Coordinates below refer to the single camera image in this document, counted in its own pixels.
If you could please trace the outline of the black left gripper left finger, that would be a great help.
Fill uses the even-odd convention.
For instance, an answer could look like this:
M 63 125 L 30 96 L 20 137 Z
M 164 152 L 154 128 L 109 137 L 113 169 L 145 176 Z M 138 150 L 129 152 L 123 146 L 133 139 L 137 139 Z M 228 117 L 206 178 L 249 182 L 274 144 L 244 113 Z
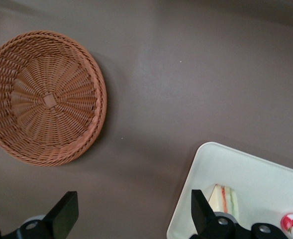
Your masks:
M 41 220 L 31 220 L 3 239 L 65 239 L 79 217 L 78 194 L 68 191 Z

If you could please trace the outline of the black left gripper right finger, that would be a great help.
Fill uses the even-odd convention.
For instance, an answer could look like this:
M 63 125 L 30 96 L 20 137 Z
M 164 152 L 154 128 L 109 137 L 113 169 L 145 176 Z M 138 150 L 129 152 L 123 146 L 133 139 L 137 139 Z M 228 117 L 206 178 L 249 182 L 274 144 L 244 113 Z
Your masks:
M 191 239 L 233 239 L 235 224 L 224 215 L 217 216 L 201 190 L 191 192 L 191 215 L 196 234 Z

